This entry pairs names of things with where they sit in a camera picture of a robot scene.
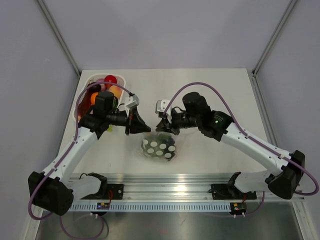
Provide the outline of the dark grape bunch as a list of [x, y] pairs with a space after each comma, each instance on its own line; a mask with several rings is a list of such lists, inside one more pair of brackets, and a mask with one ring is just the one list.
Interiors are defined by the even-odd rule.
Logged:
[[171, 134], [160, 133], [157, 135], [158, 142], [167, 146], [173, 146], [176, 142]]

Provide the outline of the clear zip top bag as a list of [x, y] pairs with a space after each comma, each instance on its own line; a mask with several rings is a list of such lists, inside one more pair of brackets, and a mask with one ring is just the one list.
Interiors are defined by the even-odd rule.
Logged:
[[179, 135], [174, 135], [156, 131], [144, 133], [136, 153], [150, 162], [169, 163], [183, 151], [187, 137], [192, 134], [192, 132], [181, 132]]

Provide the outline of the green netted melon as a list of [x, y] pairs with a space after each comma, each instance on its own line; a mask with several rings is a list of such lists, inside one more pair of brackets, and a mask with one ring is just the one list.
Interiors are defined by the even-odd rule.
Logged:
[[140, 145], [140, 151], [146, 158], [170, 162], [176, 156], [176, 143], [167, 146], [160, 144], [158, 138], [144, 138]]

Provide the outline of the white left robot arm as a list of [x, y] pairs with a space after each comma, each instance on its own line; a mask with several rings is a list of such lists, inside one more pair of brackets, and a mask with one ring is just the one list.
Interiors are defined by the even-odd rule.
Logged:
[[112, 197], [108, 179], [98, 173], [89, 173], [75, 183], [69, 179], [86, 152], [97, 142], [110, 126], [125, 128], [125, 134], [149, 133], [138, 113], [139, 98], [130, 93], [125, 99], [124, 110], [117, 108], [118, 99], [111, 92], [100, 92], [75, 127], [75, 135], [65, 149], [42, 171], [32, 172], [28, 177], [30, 200], [28, 213], [33, 218], [32, 206], [62, 216], [73, 201], [93, 197]]

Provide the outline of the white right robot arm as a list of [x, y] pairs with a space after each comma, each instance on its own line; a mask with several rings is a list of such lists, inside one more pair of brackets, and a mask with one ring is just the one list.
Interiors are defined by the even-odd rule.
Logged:
[[302, 152], [290, 153], [240, 130], [230, 115], [212, 110], [197, 92], [186, 94], [182, 102], [185, 109], [177, 112], [167, 99], [157, 101], [155, 112], [161, 119], [157, 132], [178, 135], [181, 129], [198, 128], [204, 136], [238, 149], [266, 169], [235, 172], [227, 183], [214, 185], [214, 199], [254, 200], [257, 191], [270, 191], [285, 200], [293, 197], [303, 176], [305, 155]]

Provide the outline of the green lettuce leaf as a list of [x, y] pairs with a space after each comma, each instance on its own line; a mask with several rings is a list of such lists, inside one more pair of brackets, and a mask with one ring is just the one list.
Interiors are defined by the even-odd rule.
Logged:
[[113, 131], [113, 127], [111, 125], [109, 125], [106, 131], [107, 132], [112, 132]]

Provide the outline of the peach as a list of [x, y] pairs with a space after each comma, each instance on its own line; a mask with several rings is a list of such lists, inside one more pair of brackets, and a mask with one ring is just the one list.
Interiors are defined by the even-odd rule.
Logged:
[[123, 90], [116, 85], [112, 85], [108, 91], [113, 93], [116, 98], [120, 98], [123, 92]]

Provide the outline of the white perforated basket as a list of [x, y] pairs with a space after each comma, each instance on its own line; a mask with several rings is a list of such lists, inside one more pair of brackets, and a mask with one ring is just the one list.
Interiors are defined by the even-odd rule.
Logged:
[[83, 73], [80, 77], [80, 83], [82, 87], [77, 88], [72, 104], [73, 110], [70, 112], [70, 116], [75, 122], [79, 122], [88, 112], [98, 93], [113, 93], [117, 98], [117, 107], [119, 107], [126, 92], [123, 90], [123, 88], [126, 88], [125, 78], [115, 73], [100, 73], [91, 76], [84, 76]]

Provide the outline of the orange tangerine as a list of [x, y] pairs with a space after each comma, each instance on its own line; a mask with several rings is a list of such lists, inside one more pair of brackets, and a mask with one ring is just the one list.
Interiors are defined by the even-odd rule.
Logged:
[[90, 96], [90, 104], [94, 105], [95, 101], [96, 101], [96, 97], [99, 94], [99, 92], [94, 92], [91, 96]]

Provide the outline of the red tomato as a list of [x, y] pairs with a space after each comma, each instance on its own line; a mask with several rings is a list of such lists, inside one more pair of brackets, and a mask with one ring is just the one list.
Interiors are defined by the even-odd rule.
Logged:
[[104, 80], [105, 83], [117, 83], [117, 78], [114, 75], [107, 75]]

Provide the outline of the dark purple eggplant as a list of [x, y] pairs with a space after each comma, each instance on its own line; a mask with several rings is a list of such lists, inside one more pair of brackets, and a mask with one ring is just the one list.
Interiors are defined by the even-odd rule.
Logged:
[[90, 84], [88, 86], [89, 86], [88, 91], [91, 92], [91, 93], [100, 92], [101, 89], [102, 89], [101, 85], [96, 83], [96, 82], [94, 82], [94, 83], [92, 83], [92, 84]]

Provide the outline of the dark red long pepper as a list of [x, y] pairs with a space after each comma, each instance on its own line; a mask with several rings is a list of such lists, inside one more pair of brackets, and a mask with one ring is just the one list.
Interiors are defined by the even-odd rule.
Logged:
[[77, 108], [77, 119], [80, 120], [88, 111], [88, 109], [91, 106], [91, 102], [90, 102], [90, 97], [91, 97], [91, 93], [86, 92], [83, 99], [81, 100], [80, 104], [78, 105]]

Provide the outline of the aluminium front rail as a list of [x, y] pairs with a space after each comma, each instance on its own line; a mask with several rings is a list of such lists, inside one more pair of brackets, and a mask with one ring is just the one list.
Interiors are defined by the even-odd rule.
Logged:
[[[169, 175], [128, 175], [128, 174], [72, 174], [66, 183], [59, 178], [49, 177], [37, 190], [34, 205], [70, 205], [79, 201], [124, 201], [124, 200], [207, 200], [211, 184], [230, 184], [229, 174], [169, 174]], [[121, 200], [87, 200], [83, 197], [95, 194], [107, 184], [123, 184]]]

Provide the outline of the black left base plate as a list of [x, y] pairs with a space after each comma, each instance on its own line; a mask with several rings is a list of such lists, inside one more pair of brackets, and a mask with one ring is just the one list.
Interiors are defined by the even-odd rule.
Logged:
[[82, 197], [82, 200], [122, 200], [124, 195], [124, 185], [108, 183], [101, 186], [98, 192]]

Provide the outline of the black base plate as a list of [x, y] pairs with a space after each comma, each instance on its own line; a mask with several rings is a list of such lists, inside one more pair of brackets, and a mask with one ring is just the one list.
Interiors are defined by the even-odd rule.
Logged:
[[228, 186], [226, 183], [213, 183], [210, 185], [208, 193], [212, 195], [213, 200], [256, 200], [256, 192], [241, 192], [234, 186]]
[[124, 185], [108, 183], [101, 186], [98, 192], [82, 197], [82, 200], [122, 200], [124, 195]]

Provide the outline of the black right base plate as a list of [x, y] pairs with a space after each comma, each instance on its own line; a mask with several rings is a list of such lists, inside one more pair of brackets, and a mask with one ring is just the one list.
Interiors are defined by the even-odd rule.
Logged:
[[256, 200], [256, 192], [241, 192], [234, 186], [228, 186], [226, 183], [213, 183], [210, 185], [208, 193], [212, 195], [213, 200]]

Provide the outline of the right aluminium side rail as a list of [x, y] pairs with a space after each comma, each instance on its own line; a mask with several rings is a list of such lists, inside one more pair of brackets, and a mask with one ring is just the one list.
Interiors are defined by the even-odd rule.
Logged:
[[278, 138], [276, 136], [275, 130], [272, 126], [272, 122], [270, 119], [270, 114], [267, 108], [266, 100], [263, 96], [262, 89], [260, 87], [258, 79], [254, 75], [254, 71], [251, 69], [247, 70], [247, 74], [250, 80], [250, 84], [253, 90], [253, 94], [255, 97], [255, 101], [258, 106], [259, 114], [262, 120], [263, 128], [267, 137], [267, 141], [272, 145], [278, 147]]

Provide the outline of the left aluminium frame post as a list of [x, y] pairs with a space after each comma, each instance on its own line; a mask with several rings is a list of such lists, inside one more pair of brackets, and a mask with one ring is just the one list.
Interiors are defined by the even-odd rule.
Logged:
[[59, 46], [61, 47], [65, 57], [67, 58], [68, 62], [70, 63], [74, 73], [78, 78], [81, 76], [81, 69], [79, 68], [78, 64], [76, 63], [68, 45], [66, 44], [63, 35], [61, 34], [61, 31], [59, 30], [59, 27], [54, 20], [54, 17], [49, 10], [49, 7], [47, 6], [47, 3], [45, 0], [36, 0], [36, 4], [38, 5], [40, 11], [42, 12], [45, 20], [47, 21], [47, 24], [49, 28], [51, 29], [54, 37], [56, 38]]

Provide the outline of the aluminium frame post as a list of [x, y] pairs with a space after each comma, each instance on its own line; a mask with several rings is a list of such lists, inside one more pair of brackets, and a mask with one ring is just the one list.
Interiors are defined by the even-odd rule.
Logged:
[[68, 45], [66, 44], [63, 35], [61, 34], [61, 31], [59, 30], [59, 27], [54, 20], [54, 17], [49, 10], [49, 7], [47, 6], [47, 3], [45, 0], [36, 0], [36, 4], [38, 5], [40, 11], [42, 12], [45, 20], [47, 21], [47, 24], [49, 28], [51, 29], [54, 37], [56, 38], [59, 46], [61, 47], [65, 57], [67, 58], [68, 62], [70, 63], [74, 73], [78, 78], [81, 76], [81, 69], [79, 68], [78, 64], [76, 63]]
[[266, 46], [264, 47], [257, 63], [255, 64], [254, 68], [252, 69], [252, 75], [257, 77], [260, 70], [264, 66], [265, 62], [267, 61], [269, 55], [271, 54], [274, 46], [276, 45], [278, 39], [280, 38], [283, 30], [285, 29], [287, 23], [290, 20], [291, 15], [293, 14], [294, 10], [296, 9], [299, 0], [290, 0], [283, 11], [277, 25], [275, 26]]

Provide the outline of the right aluminium frame post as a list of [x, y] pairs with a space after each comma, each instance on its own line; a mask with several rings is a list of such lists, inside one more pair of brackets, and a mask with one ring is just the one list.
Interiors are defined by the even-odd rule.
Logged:
[[257, 63], [255, 64], [254, 68], [252, 69], [252, 75], [257, 77], [260, 70], [264, 66], [265, 62], [267, 61], [269, 55], [271, 54], [274, 46], [276, 45], [278, 39], [280, 38], [283, 30], [285, 29], [287, 23], [290, 20], [291, 15], [293, 14], [294, 10], [296, 9], [299, 0], [290, 0], [283, 11], [277, 25], [275, 26], [266, 46], [264, 47]]

